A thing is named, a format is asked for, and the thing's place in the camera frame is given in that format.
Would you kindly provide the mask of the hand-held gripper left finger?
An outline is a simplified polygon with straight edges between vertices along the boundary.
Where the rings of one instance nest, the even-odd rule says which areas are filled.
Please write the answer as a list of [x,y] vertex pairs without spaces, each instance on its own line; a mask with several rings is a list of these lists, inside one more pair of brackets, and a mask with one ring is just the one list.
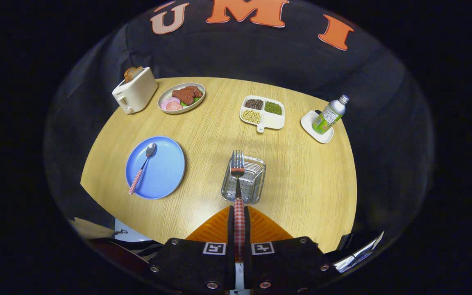
[[166,293],[228,293],[235,287],[234,207],[223,209],[221,242],[170,238],[146,270]]

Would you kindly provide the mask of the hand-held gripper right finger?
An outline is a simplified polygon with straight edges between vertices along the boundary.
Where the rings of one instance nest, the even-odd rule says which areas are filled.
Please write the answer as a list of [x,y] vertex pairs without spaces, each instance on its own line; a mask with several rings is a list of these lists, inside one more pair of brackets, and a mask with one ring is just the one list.
[[244,288],[250,293],[318,293],[335,278],[335,266],[307,236],[252,241],[250,206],[244,209]]

